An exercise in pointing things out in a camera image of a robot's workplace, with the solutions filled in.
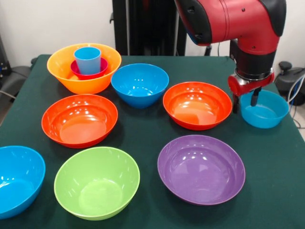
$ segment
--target table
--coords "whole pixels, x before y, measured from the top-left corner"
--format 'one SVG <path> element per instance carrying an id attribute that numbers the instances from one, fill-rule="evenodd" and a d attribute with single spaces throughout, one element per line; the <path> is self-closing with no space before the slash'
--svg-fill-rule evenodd
<path id="1" fill-rule="evenodd" d="M 119 120 L 98 146 L 113 146 L 138 163 L 139 189 L 121 213 L 104 221 L 86 221 L 65 211 L 56 201 L 53 182 L 60 166 L 79 149 L 51 141 L 41 129 L 44 111 L 57 100 L 72 95 L 46 68 L 49 55 L 39 56 L 28 80 L 0 127 L 0 146 L 32 147 L 43 156 L 46 175 L 40 194 L 20 215 L 0 221 L 1 229 L 236 229 L 305 228 L 305 143 L 290 116 L 272 129 L 248 125 L 240 114 L 231 114 L 211 130 L 194 132 L 175 124 L 162 101 L 137 110 L 129 107 L 109 86 L 100 95 L 113 101 Z M 215 84 L 227 93 L 226 78 L 234 70 L 227 57 L 124 56 L 122 65 L 146 62 L 167 71 L 170 85 L 184 81 Z M 267 89 L 276 91 L 274 85 Z M 232 200 L 200 207 L 183 202 L 161 182 L 157 157 L 169 141 L 183 135 L 202 134 L 229 144 L 242 158 L 246 182 Z"/>

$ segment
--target light blue bowl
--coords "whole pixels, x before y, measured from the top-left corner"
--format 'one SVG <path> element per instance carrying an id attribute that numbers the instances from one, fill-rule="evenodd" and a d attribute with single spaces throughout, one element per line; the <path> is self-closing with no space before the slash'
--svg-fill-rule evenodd
<path id="1" fill-rule="evenodd" d="M 288 104 L 276 93 L 262 90 L 258 95 L 257 105 L 251 106 L 253 92 L 240 99 L 242 117 L 252 126 L 268 129 L 278 125 L 288 114 Z"/>
<path id="2" fill-rule="evenodd" d="M 156 102 L 168 83 L 168 74 L 163 69 L 146 63 L 126 65 L 111 79 L 119 97 L 130 106 L 140 109 Z"/>
<path id="3" fill-rule="evenodd" d="M 41 155 L 24 146 L 0 147 L 0 219 L 23 212 L 37 197 L 46 171 Z"/>

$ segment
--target red-orange bowl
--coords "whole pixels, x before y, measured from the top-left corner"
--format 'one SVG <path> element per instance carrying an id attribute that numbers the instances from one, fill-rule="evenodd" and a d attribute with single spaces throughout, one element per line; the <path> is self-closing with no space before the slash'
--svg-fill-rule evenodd
<path id="1" fill-rule="evenodd" d="M 178 125 L 190 130 L 211 129 L 232 111 L 232 101 L 223 90 L 202 82 L 174 85 L 165 92 L 163 105 Z"/>
<path id="2" fill-rule="evenodd" d="M 71 70 L 72 70 L 73 74 L 76 75 L 80 80 L 92 80 L 95 78 L 99 78 L 105 74 L 107 68 L 108 68 L 107 60 L 104 58 L 101 58 L 101 70 L 99 73 L 92 74 L 92 75 L 83 75 L 80 73 L 80 69 L 78 68 L 76 61 L 73 61 L 71 63 Z"/>
<path id="3" fill-rule="evenodd" d="M 86 148 L 101 142 L 118 120 L 118 110 L 108 99 L 78 94 L 52 104 L 42 116 L 44 133 L 70 148 Z"/>

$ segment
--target plastic bowl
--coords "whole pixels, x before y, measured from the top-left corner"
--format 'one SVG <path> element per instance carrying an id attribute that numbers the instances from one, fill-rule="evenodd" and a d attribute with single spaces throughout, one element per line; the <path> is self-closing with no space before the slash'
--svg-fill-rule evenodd
<path id="1" fill-rule="evenodd" d="M 163 105 L 169 116 L 190 130 L 215 127 L 231 113 L 230 97 L 220 88 L 202 82 L 177 84 L 165 92 Z"/>
<path id="2" fill-rule="evenodd" d="M 239 155 L 226 143 L 204 135 L 169 142 L 158 157 L 162 182 L 176 196 L 196 205 L 216 205 L 235 197 L 245 182 Z"/>
<path id="3" fill-rule="evenodd" d="M 130 155 L 116 148 L 95 147 L 75 154 L 61 166 L 54 192 L 71 214 L 102 220 L 122 211 L 139 183 L 140 171 Z"/>
<path id="4" fill-rule="evenodd" d="M 278 94 L 262 90 L 257 105 L 251 106 L 252 94 L 244 94 L 240 99 L 242 117 L 248 124 L 268 129 L 277 126 L 288 114 L 289 106 Z"/>
<path id="5" fill-rule="evenodd" d="M 108 62 L 104 76 L 91 80 L 79 80 L 71 71 L 74 52 L 81 47 L 92 46 L 101 50 L 102 58 Z M 75 44 L 55 52 L 47 62 L 49 72 L 54 75 L 69 91 L 75 94 L 96 94 L 108 87 L 112 75 L 121 65 L 122 58 L 113 48 L 95 43 Z"/>
<path id="6" fill-rule="evenodd" d="M 24 146 L 0 147 L 0 219 L 16 216 L 35 200 L 46 166 L 41 155 Z"/>
<path id="7" fill-rule="evenodd" d="M 111 79 L 119 97 L 140 109 L 155 103 L 164 93 L 168 82 L 168 74 L 163 69 L 146 63 L 126 65 Z"/>
<path id="8" fill-rule="evenodd" d="M 108 99 L 80 94 L 63 98 L 44 113 L 41 126 L 53 141 L 70 148 L 101 142 L 118 120 L 118 110 Z"/>
<path id="9" fill-rule="evenodd" d="M 101 58 L 101 71 L 99 73 L 96 74 L 92 74 L 92 75 L 82 75 L 80 73 L 80 70 L 77 66 L 76 61 L 73 61 L 71 63 L 71 71 L 73 72 L 73 74 L 75 74 L 80 80 L 91 80 L 91 79 L 95 79 L 98 77 L 101 77 L 104 75 L 104 73 L 106 72 L 108 68 L 108 62 L 106 59 Z"/>

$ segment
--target lime green bowl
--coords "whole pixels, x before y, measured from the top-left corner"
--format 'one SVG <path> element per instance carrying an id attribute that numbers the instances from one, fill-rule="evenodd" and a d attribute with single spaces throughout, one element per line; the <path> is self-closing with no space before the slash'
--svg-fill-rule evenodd
<path id="1" fill-rule="evenodd" d="M 122 211 L 135 195 L 140 171 L 134 159 L 112 147 L 80 151 L 59 169 L 55 197 L 71 214 L 103 220 Z"/>

